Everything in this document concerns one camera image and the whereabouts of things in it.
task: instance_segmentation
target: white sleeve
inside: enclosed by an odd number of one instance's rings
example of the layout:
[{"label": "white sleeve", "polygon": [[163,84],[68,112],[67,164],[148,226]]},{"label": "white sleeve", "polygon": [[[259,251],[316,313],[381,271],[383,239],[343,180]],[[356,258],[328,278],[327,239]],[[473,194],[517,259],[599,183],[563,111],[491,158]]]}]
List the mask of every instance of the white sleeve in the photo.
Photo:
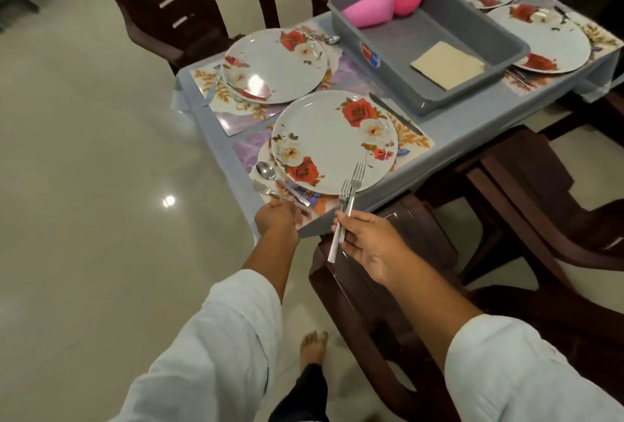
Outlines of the white sleeve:
[{"label": "white sleeve", "polygon": [[530,325],[479,315],[448,348],[444,378],[463,422],[624,421],[624,408]]},{"label": "white sleeve", "polygon": [[277,369],[280,299],[243,269],[210,290],[149,372],[130,387],[114,422],[252,422]]}]

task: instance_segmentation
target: tray label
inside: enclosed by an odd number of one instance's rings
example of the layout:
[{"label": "tray label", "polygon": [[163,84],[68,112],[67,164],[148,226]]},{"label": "tray label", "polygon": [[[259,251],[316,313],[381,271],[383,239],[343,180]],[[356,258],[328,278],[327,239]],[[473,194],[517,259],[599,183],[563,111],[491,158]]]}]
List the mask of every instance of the tray label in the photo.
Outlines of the tray label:
[{"label": "tray label", "polygon": [[381,67],[381,59],[371,50],[370,47],[366,45],[366,43],[360,41],[359,46],[362,51],[362,55],[368,61],[368,63],[370,63],[375,69]]}]

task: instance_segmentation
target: gray tray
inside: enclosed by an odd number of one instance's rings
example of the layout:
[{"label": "gray tray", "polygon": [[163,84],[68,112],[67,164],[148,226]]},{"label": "gray tray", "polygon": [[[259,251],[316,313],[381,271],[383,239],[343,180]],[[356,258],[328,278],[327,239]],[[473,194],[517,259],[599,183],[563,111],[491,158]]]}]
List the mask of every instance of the gray tray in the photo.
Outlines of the gray tray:
[{"label": "gray tray", "polygon": [[[530,52],[528,44],[464,0],[422,0],[411,16],[395,16],[390,22],[363,29],[355,28],[341,14],[357,1],[328,2],[340,46],[351,55],[363,56],[372,78],[392,88],[399,104],[416,115],[426,115],[498,79]],[[441,40],[479,58],[486,64],[485,72],[444,90],[410,66]]]}]

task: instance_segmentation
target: hand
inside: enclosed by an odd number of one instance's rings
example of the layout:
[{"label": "hand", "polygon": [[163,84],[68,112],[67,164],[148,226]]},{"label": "hand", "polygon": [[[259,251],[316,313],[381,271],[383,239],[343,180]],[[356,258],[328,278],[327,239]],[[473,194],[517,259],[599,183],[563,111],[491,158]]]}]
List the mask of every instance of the hand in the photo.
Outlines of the hand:
[{"label": "hand", "polygon": [[372,213],[354,210],[348,217],[339,210],[332,230],[338,221],[347,229],[344,252],[362,264],[374,281],[387,286],[392,268],[412,254],[400,234],[389,221]]},{"label": "hand", "polygon": [[285,238],[294,238],[299,243],[299,233],[295,226],[301,221],[301,210],[292,202],[272,200],[258,210],[254,221],[261,236],[269,230],[275,230]]}]

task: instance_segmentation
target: white floor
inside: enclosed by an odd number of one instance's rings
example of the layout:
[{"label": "white floor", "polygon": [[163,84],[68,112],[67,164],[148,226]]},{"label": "white floor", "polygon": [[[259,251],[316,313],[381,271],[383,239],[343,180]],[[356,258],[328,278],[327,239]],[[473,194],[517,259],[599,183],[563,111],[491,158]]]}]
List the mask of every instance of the white floor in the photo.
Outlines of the white floor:
[{"label": "white floor", "polygon": [[[0,419],[100,422],[253,240],[194,125],[169,108],[168,65],[128,40],[113,0],[34,1],[40,14],[0,8]],[[218,1],[231,35],[262,28],[254,0]],[[311,15],[309,0],[277,3],[282,25]],[[581,204],[624,197],[624,150],[587,129],[553,147]],[[464,263],[478,222],[465,202],[437,215]],[[300,339],[316,328],[330,332],[330,419],[390,420],[308,284],[315,245],[295,256],[279,377],[256,419],[291,388]],[[624,311],[620,275],[569,272]],[[492,282],[534,285],[521,261],[480,284]]]}]

